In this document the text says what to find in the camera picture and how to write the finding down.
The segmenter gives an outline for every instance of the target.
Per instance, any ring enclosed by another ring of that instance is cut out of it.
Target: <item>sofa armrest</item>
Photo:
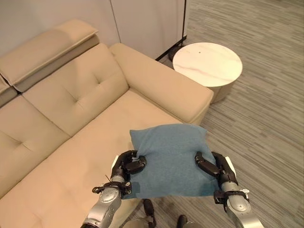
[[[213,97],[210,89],[124,44],[110,51],[131,88],[182,122],[200,124]]]

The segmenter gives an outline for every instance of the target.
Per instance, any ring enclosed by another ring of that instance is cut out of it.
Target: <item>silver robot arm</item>
[[[137,151],[127,151],[121,154],[112,168],[111,181],[92,192],[100,194],[97,203],[91,208],[81,228],[108,228],[114,213],[120,207],[123,195],[130,194],[132,187],[130,174],[142,171],[146,165],[144,156],[136,158]]]
[[[225,182],[221,189],[224,192],[242,191],[246,195],[246,199],[240,195],[228,196],[226,204],[227,215],[231,218],[236,228],[264,228],[260,220],[253,213],[249,203],[248,190],[240,189],[234,182]]]
[[[215,152],[212,154],[217,165],[205,160],[201,152],[197,152],[195,162],[199,168],[218,180],[221,190],[214,192],[215,203],[224,205],[225,212],[236,228],[264,228],[252,211],[249,190],[239,187],[235,173],[225,157]]]
[[[124,182],[122,177],[114,177]],[[100,192],[98,202],[91,208],[81,228],[108,228],[111,225],[114,213],[120,207],[122,194],[118,187],[105,187]]]

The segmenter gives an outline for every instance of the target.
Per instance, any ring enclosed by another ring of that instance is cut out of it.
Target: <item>sofa backrest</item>
[[[44,116],[73,136],[129,89],[104,44],[73,59],[23,95]]]
[[[0,198],[69,136],[22,96],[0,108]]]
[[[0,58],[0,198],[128,90],[95,33],[72,20]]]

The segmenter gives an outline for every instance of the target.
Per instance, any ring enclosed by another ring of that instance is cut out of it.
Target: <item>black baseboard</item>
[[[185,35],[181,40],[177,41],[176,44],[174,44],[172,47],[179,45],[181,42],[183,42],[185,39],[187,39],[187,35]],[[162,53],[159,57],[156,58],[156,61],[160,61],[166,54],[168,54],[169,50],[171,49],[169,48],[168,50],[166,50],[164,53]]]

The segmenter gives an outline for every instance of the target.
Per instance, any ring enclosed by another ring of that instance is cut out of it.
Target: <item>gray-blue cushion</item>
[[[217,180],[197,167],[197,151],[215,164],[206,144],[206,130],[190,124],[161,125],[145,130],[131,130],[137,157],[144,155],[147,165],[131,175],[129,198],[153,198],[167,195],[209,196],[218,189]]]

